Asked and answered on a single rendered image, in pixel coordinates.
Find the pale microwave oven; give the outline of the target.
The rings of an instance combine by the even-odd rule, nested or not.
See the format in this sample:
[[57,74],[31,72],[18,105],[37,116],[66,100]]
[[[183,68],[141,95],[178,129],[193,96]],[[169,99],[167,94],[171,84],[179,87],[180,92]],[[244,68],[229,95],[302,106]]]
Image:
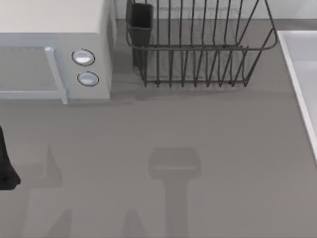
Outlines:
[[[114,0],[0,0],[0,47],[53,47],[68,102],[110,98],[116,36]],[[95,55],[92,65],[72,60],[80,49]],[[77,81],[86,71],[99,77],[96,86]]]

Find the white sink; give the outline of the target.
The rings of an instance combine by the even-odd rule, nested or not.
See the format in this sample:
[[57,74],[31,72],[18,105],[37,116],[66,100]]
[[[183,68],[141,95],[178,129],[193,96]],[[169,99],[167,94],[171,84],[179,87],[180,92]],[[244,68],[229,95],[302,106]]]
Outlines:
[[317,30],[277,33],[317,164]]

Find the microwave oven door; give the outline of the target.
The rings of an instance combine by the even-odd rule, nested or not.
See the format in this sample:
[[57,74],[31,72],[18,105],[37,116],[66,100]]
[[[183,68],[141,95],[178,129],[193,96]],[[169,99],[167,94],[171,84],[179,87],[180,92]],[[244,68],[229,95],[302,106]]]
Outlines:
[[53,47],[0,47],[0,100],[61,100],[67,89]]

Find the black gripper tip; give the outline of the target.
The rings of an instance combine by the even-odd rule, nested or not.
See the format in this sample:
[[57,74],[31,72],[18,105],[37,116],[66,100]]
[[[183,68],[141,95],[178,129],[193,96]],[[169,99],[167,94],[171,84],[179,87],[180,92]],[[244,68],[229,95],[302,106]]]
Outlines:
[[0,191],[14,190],[20,184],[21,178],[9,159],[3,130],[0,126]]

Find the round microwave knob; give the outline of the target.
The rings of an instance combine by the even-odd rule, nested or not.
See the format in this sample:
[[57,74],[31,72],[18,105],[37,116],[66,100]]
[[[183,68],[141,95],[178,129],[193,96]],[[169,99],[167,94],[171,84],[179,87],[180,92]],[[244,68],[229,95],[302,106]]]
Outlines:
[[94,87],[99,83],[99,77],[91,71],[86,71],[77,75],[77,81],[85,87]]
[[92,65],[96,58],[95,55],[87,49],[80,49],[73,51],[71,54],[72,60],[80,66],[90,66]]

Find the black cutlery holder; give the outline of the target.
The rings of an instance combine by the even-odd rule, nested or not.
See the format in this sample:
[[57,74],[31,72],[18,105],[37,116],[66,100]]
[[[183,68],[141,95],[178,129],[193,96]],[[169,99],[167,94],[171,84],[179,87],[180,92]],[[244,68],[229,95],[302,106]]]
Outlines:
[[154,6],[152,4],[127,0],[126,23],[132,46],[147,47],[150,44],[153,19]]

